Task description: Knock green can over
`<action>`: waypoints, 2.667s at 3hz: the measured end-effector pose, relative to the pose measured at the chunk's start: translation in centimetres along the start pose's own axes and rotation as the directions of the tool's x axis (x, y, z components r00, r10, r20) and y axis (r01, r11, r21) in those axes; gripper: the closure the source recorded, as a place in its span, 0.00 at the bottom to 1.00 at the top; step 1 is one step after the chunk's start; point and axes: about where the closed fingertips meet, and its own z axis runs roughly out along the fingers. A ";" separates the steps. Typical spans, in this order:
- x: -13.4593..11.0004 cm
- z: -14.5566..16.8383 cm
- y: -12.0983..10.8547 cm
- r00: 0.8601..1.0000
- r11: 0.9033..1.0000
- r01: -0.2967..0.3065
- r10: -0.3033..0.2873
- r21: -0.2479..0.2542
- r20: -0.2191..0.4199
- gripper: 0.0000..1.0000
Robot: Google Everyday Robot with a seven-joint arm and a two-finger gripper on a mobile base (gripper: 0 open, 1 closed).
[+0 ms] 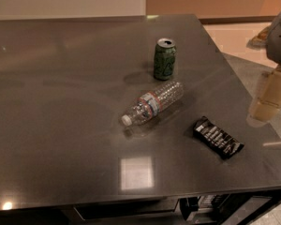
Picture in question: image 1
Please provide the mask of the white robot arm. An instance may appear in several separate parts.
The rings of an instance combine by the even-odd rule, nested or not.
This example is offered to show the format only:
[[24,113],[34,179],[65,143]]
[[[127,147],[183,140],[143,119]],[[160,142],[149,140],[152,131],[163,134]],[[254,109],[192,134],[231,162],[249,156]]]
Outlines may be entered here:
[[266,54],[277,67],[261,74],[256,96],[249,107],[248,117],[259,123],[270,121],[281,109],[281,11],[270,25]]

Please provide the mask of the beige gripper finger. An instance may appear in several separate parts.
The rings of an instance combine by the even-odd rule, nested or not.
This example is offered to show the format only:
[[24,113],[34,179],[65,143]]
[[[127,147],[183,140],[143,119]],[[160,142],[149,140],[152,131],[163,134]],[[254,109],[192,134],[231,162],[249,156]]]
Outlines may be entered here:
[[256,98],[250,105],[250,116],[261,122],[270,121],[281,109],[281,65],[263,71],[257,85]]

